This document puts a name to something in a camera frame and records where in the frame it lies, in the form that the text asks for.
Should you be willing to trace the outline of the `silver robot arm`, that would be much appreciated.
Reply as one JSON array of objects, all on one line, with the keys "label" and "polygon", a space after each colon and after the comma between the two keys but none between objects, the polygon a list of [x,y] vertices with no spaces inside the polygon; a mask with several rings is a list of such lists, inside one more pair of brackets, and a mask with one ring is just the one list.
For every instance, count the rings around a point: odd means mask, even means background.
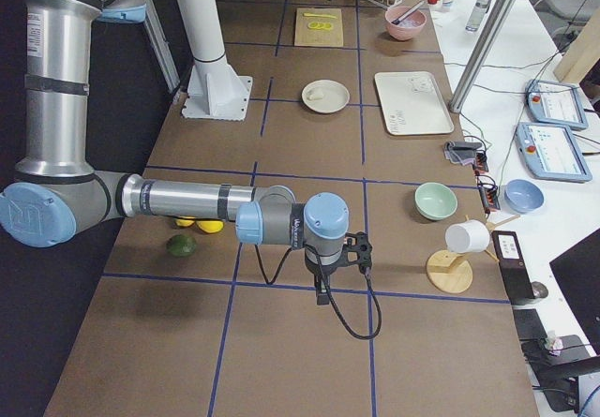
[{"label": "silver robot arm", "polygon": [[371,246],[350,233],[338,195],[300,203],[285,186],[268,188],[145,179],[98,171],[85,158],[91,26],[142,22],[147,0],[24,0],[27,8],[26,154],[1,195],[1,224],[33,247],[64,243],[103,221],[137,215],[232,222],[244,244],[303,250],[317,301],[333,303],[331,275],[372,267]]}]

